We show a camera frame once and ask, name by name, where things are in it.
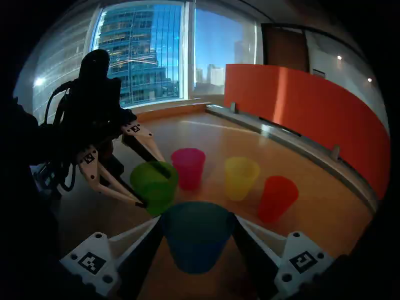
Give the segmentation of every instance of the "green cup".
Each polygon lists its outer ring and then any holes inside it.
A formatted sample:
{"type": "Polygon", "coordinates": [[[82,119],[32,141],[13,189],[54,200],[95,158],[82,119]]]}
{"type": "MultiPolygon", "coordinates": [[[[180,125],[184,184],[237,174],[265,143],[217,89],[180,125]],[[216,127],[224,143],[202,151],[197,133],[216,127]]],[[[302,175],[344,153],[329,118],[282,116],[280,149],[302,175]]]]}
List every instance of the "green cup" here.
{"type": "Polygon", "coordinates": [[[162,161],[150,161],[138,165],[130,174],[132,188],[147,203],[147,212],[158,216],[174,201],[178,185],[178,172],[172,165],[162,161]]]}

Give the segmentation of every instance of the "red cup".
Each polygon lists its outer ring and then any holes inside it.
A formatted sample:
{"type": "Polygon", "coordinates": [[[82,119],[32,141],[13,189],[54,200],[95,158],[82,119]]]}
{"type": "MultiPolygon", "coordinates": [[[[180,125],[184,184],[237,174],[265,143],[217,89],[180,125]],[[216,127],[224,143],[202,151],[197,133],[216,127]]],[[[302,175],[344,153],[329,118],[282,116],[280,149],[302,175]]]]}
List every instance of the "red cup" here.
{"type": "Polygon", "coordinates": [[[172,165],[179,174],[179,186],[182,190],[196,190],[202,182],[206,155],[196,148],[183,148],[171,155],[172,165]]]}
{"type": "Polygon", "coordinates": [[[271,176],[264,184],[258,217],[264,223],[273,223],[297,200],[299,190],[293,181],[283,176],[271,176]]]}

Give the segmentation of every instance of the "blue cup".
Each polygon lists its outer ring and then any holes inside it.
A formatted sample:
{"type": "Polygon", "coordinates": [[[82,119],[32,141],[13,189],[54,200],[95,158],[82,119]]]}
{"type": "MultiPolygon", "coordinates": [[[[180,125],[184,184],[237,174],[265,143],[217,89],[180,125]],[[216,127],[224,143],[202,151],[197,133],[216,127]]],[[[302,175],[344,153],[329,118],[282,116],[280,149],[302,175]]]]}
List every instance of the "blue cup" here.
{"type": "Polygon", "coordinates": [[[206,273],[231,237],[235,216],[207,202],[186,202],[169,208],[161,225],[176,266],[189,274],[206,273]]]}

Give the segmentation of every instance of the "sky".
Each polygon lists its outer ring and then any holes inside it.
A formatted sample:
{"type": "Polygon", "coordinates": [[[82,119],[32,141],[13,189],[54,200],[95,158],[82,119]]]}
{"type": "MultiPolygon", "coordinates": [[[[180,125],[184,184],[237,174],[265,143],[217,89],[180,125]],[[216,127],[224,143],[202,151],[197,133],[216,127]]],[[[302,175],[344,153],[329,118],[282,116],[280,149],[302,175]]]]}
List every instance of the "sky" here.
{"type": "Polygon", "coordinates": [[[207,67],[225,67],[235,62],[235,42],[243,39],[242,25],[225,16],[196,9],[195,22],[195,68],[203,69],[207,76],[207,67]]]}

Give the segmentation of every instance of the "pink cup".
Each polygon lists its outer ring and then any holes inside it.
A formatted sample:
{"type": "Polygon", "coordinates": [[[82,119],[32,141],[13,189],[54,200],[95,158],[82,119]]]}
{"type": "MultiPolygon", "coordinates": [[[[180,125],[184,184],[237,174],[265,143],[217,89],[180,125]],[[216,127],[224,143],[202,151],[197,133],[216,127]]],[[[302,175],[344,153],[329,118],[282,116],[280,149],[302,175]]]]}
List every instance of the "pink cup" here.
{"type": "Polygon", "coordinates": [[[182,190],[196,190],[202,182],[206,155],[196,148],[183,148],[171,155],[172,165],[179,174],[179,186],[182,190]]]}

